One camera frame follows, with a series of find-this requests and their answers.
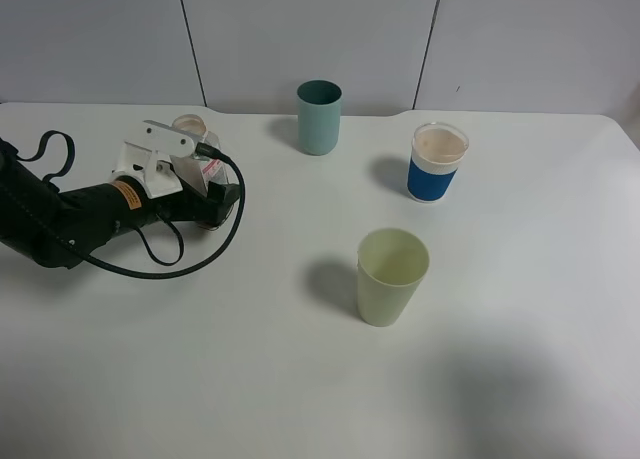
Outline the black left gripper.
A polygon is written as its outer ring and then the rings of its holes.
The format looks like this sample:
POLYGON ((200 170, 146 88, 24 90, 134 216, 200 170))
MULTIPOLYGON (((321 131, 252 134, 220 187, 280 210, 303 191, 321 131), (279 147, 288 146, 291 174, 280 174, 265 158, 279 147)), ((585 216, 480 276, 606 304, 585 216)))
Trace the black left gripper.
POLYGON ((76 244, 105 244, 112 238, 166 220, 193 221, 218 228, 239 200, 239 185, 208 183, 201 194, 181 181, 182 189, 156 199, 129 176, 111 183, 76 189, 60 195, 59 233, 76 244))

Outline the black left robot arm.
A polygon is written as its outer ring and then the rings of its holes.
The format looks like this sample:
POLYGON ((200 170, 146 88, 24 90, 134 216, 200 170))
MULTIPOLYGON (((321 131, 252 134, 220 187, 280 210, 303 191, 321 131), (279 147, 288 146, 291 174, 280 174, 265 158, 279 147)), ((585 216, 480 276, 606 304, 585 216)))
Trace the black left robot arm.
POLYGON ((1 241, 46 268, 72 269, 88 262, 125 277, 166 280, 203 269, 220 257, 235 237, 246 204, 246 184, 212 184, 200 194, 186 181, 181 190, 152 199, 130 175, 119 174, 107 183, 62 192, 53 179, 65 176, 75 160, 75 143, 64 138, 67 158, 63 167, 38 178, 26 168, 26 159, 9 142, 1 143, 1 241), (113 238, 146 225, 162 222, 174 230, 177 223, 192 221, 212 227, 236 214, 228 236, 210 256, 184 269, 152 273, 122 268, 93 256, 93 251, 113 238))

